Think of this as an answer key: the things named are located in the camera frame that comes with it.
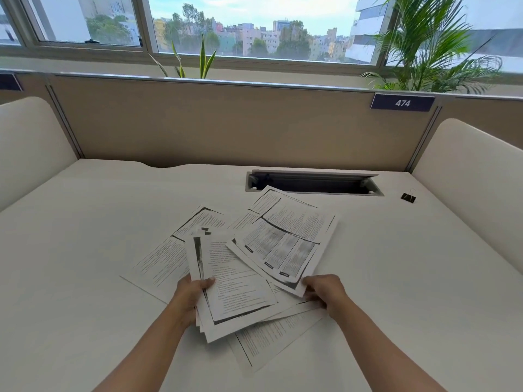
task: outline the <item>white side divider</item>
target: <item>white side divider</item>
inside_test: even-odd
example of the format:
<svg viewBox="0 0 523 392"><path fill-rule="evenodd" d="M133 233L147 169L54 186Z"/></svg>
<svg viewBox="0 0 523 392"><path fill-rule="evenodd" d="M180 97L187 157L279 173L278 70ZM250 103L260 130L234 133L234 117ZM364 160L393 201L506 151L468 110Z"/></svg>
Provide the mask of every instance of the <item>white side divider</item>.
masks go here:
<svg viewBox="0 0 523 392"><path fill-rule="evenodd" d="M62 127L43 99L0 105L0 211L75 161Z"/></svg>
<svg viewBox="0 0 523 392"><path fill-rule="evenodd" d="M413 175L523 273L522 150L451 118Z"/></svg>

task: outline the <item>cubicle partition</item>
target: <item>cubicle partition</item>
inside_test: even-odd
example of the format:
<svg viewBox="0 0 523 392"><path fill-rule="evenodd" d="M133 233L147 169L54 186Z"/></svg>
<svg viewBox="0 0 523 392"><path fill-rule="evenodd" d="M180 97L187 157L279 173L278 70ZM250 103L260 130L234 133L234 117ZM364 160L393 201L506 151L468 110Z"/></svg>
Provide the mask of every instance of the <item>cubicle partition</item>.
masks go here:
<svg viewBox="0 0 523 392"><path fill-rule="evenodd" d="M412 171L441 121L523 147L523 99L430 94L428 112L375 110L355 88L79 74L17 74L86 158L179 164Z"/></svg>

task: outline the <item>forearm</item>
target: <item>forearm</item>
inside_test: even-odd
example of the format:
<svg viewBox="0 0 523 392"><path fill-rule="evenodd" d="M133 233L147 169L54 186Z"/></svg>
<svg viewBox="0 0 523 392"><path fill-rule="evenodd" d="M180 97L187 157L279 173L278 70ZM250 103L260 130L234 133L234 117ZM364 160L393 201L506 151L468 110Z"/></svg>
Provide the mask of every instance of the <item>forearm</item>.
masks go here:
<svg viewBox="0 0 523 392"><path fill-rule="evenodd" d="M171 303L125 359L93 392L157 392L173 361L185 327Z"/></svg>
<svg viewBox="0 0 523 392"><path fill-rule="evenodd" d="M445 391L349 298L336 312L335 320L373 392Z"/></svg>

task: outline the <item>hand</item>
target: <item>hand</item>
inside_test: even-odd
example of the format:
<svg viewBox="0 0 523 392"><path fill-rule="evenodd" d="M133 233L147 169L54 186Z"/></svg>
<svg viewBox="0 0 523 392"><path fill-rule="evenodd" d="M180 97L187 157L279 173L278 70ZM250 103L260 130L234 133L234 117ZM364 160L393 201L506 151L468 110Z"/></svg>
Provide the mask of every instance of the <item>hand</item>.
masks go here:
<svg viewBox="0 0 523 392"><path fill-rule="evenodd" d="M343 310L343 305L350 302L345 288L337 275L315 275L304 277L301 282L307 286L304 298L321 300L327 306L330 317L336 320Z"/></svg>
<svg viewBox="0 0 523 392"><path fill-rule="evenodd" d="M208 289L214 284L215 278L210 277L203 281L191 281L191 275L186 275L178 281L178 287L174 292L169 305L180 317L181 326L187 329L189 325L196 321L196 303L203 289Z"/></svg>

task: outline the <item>white desk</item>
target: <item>white desk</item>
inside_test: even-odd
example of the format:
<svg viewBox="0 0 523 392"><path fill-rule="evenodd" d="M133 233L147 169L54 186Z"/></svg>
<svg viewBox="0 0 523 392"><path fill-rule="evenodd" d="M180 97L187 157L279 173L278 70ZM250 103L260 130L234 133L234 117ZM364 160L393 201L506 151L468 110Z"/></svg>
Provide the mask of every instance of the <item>white desk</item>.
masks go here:
<svg viewBox="0 0 523 392"><path fill-rule="evenodd" d="M0 389L86 391L100 382L164 307L119 272L201 202L252 203L251 169L83 159L0 213ZM411 175L379 172L375 182L385 197L303 195L342 215L318 273L338 274L449 391L520 391L521 275ZM414 204L400 199L409 189ZM191 328L162 390L369 387L324 319L250 379L226 341L207 345Z"/></svg>

